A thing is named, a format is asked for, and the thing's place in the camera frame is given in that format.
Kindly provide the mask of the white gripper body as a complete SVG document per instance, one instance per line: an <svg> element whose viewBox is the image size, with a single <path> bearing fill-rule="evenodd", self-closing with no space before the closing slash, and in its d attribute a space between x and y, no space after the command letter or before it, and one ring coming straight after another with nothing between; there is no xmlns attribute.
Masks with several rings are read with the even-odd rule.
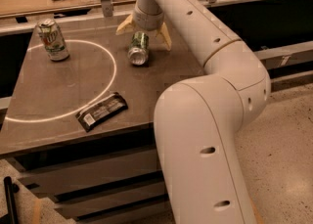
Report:
<svg viewBox="0 0 313 224"><path fill-rule="evenodd" d="M137 0L133 21L147 31L157 30L163 24L164 12L155 0Z"/></svg>

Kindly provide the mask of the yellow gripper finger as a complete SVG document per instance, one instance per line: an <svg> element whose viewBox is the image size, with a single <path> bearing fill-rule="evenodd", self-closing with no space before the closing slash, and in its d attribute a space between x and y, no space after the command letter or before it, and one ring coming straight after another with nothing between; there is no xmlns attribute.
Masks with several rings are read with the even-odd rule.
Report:
<svg viewBox="0 0 313 224"><path fill-rule="evenodd" d="M133 21L133 16L129 15L118 27L116 30L116 35L121 35L124 33L132 32L135 28L135 23Z"/></svg>
<svg viewBox="0 0 313 224"><path fill-rule="evenodd" d="M172 40L168 32L166 23L164 22L161 27L156 31L156 38L160 40L168 51L171 50Z"/></svg>

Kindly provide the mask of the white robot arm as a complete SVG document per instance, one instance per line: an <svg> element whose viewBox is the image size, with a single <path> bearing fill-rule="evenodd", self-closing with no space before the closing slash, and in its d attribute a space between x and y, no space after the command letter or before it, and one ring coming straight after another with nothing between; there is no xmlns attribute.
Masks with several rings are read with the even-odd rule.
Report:
<svg viewBox="0 0 313 224"><path fill-rule="evenodd" d="M204 70L168 87L154 113L156 148L176 224L257 224L234 135L264 110L269 74L198 0L137 0L143 29L166 15Z"/></svg>

